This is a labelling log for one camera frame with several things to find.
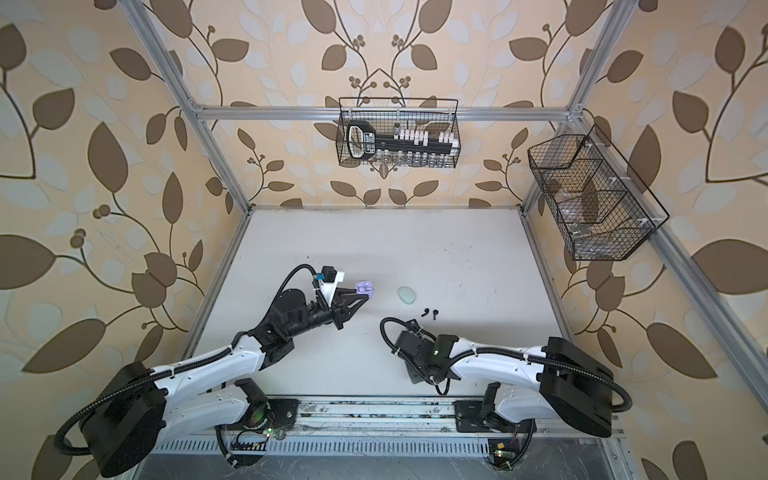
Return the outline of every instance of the black wire basket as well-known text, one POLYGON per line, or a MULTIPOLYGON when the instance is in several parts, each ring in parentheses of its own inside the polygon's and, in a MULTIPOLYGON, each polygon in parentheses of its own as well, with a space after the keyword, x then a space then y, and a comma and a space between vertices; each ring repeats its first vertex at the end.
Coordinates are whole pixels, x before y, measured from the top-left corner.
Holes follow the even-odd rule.
POLYGON ((608 163, 602 151, 610 146, 592 127, 586 135, 559 135, 528 149, 533 177, 574 260, 626 260, 669 219, 618 149, 627 172, 608 163), (649 211, 636 198, 645 194, 660 211, 649 211))
POLYGON ((339 164, 455 168, 462 149, 457 108, 458 100, 447 98, 340 98, 339 164))

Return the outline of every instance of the robotic arm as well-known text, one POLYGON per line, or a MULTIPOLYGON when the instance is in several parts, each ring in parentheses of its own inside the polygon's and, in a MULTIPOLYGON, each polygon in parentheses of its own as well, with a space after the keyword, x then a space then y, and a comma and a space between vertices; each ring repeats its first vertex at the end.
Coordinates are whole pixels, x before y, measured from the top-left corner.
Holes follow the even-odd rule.
POLYGON ((598 437, 611 436, 613 412, 632 406, 613 373, 587 353, 558 337, 547 346, 509 349, 474 343, 453 335, 434 336, 415 320, 382 320, 381 334, 406 363, 413 383, 427 382, 447 395, 451 379, 487 379, 485 399, 475 421, 510 432, 525 419, 563 419, 571 427, 598 437), (384 325, 406 329, 392 344, 384 325), (437 386, 446 381, 445 391, 437 386), (623 402, 612 405, 613 392, 623 402))
MULTIPOLYGON (((338 287, 343 279, 344 273, 330 266, 316 273, 309 265, 299 265, 280 286, 261 322, 236 334, 230 345, 153 369, 141 362, 123 367, 95 402, 58 430, 54 447, 64 455, 92 454, 101 476, 108 478, 136 465, 155 445, 189 433, 235 422, 259 429, 270 414, 266 395, 250 378, 229 386, 226 382, 281 360, 293 350, 296 335, 329 323, 342 329, 373 295, 365 286, 338 287), (313 276, 316 300, 309 304, 301 290, 285 290, 301 269, 313 276), (212 390, 219 385, 223 388, 212 390), (65 442, 67 432, 78 422, 88 447, 65 442)), ((232 455, 225 449, 223 453, 235 465, 232 455)))

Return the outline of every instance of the mesh basket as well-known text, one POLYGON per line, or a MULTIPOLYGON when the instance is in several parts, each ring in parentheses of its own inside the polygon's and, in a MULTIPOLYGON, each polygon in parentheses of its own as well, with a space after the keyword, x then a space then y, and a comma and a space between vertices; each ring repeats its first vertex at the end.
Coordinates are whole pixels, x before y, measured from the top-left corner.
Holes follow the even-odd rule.
POLYGON ((603 139, 593 127, 587 135, 560 135, 528 149, 531 172, 574 260, 626 260, 669 218, 629 163, 628 174, 611 167, 598 147, 603 139), (664 213, 649 213, 632 185, 664 213))
POLYGON ((336 153, 340 165, 456 167, 462 149, 457 100, 366 97, 362 101, 339 99, 336 153))

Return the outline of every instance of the table surface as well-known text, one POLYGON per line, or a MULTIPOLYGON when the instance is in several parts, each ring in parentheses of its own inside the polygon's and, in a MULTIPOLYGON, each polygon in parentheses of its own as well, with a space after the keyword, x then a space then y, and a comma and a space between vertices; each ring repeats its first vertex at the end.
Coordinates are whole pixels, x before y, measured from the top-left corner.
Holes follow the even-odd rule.
MULTIPOLYGON (((197 344, 196 355, 253 328, 296 265, 345 272, 342 286, 371 280, 376 291, 342 330, 321 326, 253 379, 267 395, 434 396, 412 384, 379 334, 386 316, 416 318, 434 334, 478 343, 545 345, 560 336, 516 210, 255 210, 197 344), (410 286, 416 301, 397 294, 410 286), (425 308, 437 309, 421 317, 425 308)), ((313 298, 302 270, 288 284, 313 298)), ((402 328, 390 324, 394 341, 402 328)), ((451 395, 482 395, 488 382, 454 381, 451 395)))

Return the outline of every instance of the wallpaper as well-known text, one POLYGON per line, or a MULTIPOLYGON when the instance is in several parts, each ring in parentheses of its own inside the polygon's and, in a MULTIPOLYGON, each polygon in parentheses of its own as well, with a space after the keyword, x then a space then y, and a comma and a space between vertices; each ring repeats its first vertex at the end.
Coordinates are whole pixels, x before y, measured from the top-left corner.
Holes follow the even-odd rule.
POLYGON ((0 2, 4 478, 98 476, 50 435, 123 365, 176 357, 240 219, 112 7, 0 2))
MULTIPOLYGON (((547 122, 464 122, 456 168, 339 165, 336 124, 218 121, 214 130, 247 198, 258 207, 490 207, 522 204, 533 176, 526 150, 547 122)), ((211 178, 211 194, 220 194, 211 178)))
POLYGON ((766 351, 768 4, 643 6, 587 119, 639 169, 674 234, 766 351))
POLYGON ((563 107, 608 0, 146 0, 200 104, 563 107))
POLYGON ((618 415, 645 477, 764 478, 768 416, 650 244, 577 263, 548 208, 531 220, 576 344, 632 396, 618 415))

